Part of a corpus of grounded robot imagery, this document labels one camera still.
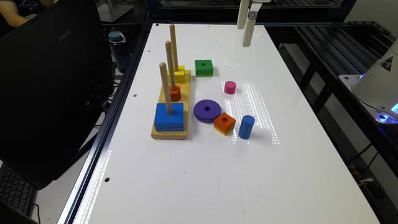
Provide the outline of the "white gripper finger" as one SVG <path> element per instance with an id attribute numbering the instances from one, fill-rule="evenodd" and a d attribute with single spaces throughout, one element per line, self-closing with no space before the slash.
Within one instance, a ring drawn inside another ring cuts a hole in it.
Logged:
<path id="1" fill-rule="evenodd" d="M 246 20 L 244 22 L 244 33 L 242 39 L 243 47 L 249 47 L 251 45 L 252 35 L 254 32 L 254 26 L 256 24 L 256 19 L 258 12 L 262 6 L 261 2 L 252 2 L 248 3 L 250 6 L 247 11 L 244 13 L 246 16 Z"/>
<path id="2" fill-rule="evenodd" d="M 248 7 L 249 7 L 249 0 L 241 0 L 239 5 L 238 20 L 237 20 L 238 30 L 244 29 L 248 13 Z"/>

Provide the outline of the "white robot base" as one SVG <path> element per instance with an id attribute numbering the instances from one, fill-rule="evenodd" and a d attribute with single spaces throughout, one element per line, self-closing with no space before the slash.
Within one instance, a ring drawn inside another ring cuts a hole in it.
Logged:
<path id="1" fill-rule="evenodd" d="M 377 124 L 397 124 L 397 42 L 364 74 L 339 79 Z"/>

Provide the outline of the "person forearm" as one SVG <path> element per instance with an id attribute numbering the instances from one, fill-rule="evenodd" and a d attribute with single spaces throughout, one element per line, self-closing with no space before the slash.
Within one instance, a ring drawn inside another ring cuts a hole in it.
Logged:
<path id="1" fill-rule="evenodd" d="M 16 28 L 28 21 L 26 17 L 19 15 L 17 5 L 11 0 L 1 0 L 1 15 L 5 18 L 9 26 Z"/>

